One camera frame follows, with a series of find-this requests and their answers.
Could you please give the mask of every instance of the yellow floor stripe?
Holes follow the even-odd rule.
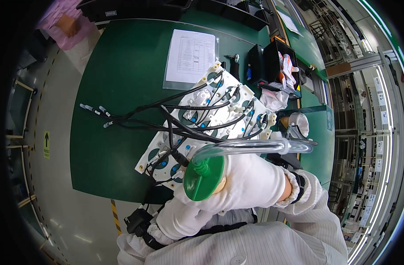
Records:
[[[42,89],[42,91],[40,92],[39,103],[37,104],[36,122],[35,122],[35,126],[34,126],[34,144],[33,144],[33,147],[34,147],[34,148],[30,148],[30,150],[31,150],[31,151],[34,151],[34,152],[36,151],[36,128],[37,128],[37,118],[38,118],[38,116],[39,116],[40,102],[41,102],[41,100],[42,100],[43,92],[45,91],[45,88],[46,88],[46,81],[47,81],[47,78],[49,77],[50,70],[52,69],[53,63],[55,62],[55,59],[56,59],[56,57],[58,56],[58,53],[59,53],[59,49],[58,49],[58,52],[56,53],[55,57],[53,58],[52,64],[49,66],[49,71],[47,71],[46,78],[45,78],[45,80],[44,80],[44,82],[43,82],[43,89]]]
[[[115,200],[113,200],[113,199],[111,199],[111,208],[112,208],[112,214],[114,215],[115,226],[117,227],[117,233],[118,233],[118,235],[120,235],[120,234],[122,234],[121,226],[120,226],[120,221],[118,220],[117,207],[115,206]]]

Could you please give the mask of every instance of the paper document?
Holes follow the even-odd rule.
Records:
[[[296,27],[295,23],[293,23],[293,20],[286,14],[283,14],[282,12],[277,10],[277,13],[279,13],[280,17],[283,20],[284,25],[290,30],[293,31],[294,33],[302,36],[302,34],[299,32],[298,28]]]
[[[214,35],[174,29],[165,79],[197,83],[214,62]]]

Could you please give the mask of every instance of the glove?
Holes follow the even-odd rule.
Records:
[[[229,155],[226,159],[226,184],[219,193],[203,201],[192,201],[180,186],[175,190],[174,197],[188,206],[214,213],[252,207],[268,208],[284,192],[285,171],[292,175],[256,154]]]
[[[186,205],[179,199],[167,201],[156,218],[159,229],[173,240],[193,236],[206,225],[215,213]]]

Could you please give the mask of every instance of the clear plastic sleeve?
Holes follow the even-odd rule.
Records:
[[[220,46],[220,38],[215,37],[215,61],[219,60],[219,46]],[[163,89],[174,89],[174,90],[190,90],[195,84],[194,83],[186,83],[186,82],[175,82],[175,81],[167,81],[167,67],[168,67],[168,60],[169,60],[169,53],[167,56],[167,61],[165,62],[165,72],[164,72],[164,82],[162,84]]]
[[[288,140],[235,140],[219,142],[205,146],[193,155],[194,162],[213,156],[225,156],[239,153],[310,153],[313,147],[305,142]]]

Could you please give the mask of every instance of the black tray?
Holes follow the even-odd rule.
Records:
[[[82,0],[77,9],[91,22],[152,18],[178,21],[192,0]]]
[[[197,9],[242,23],[260,31],[269,25],[265,10],[238,0],[199,0]]]

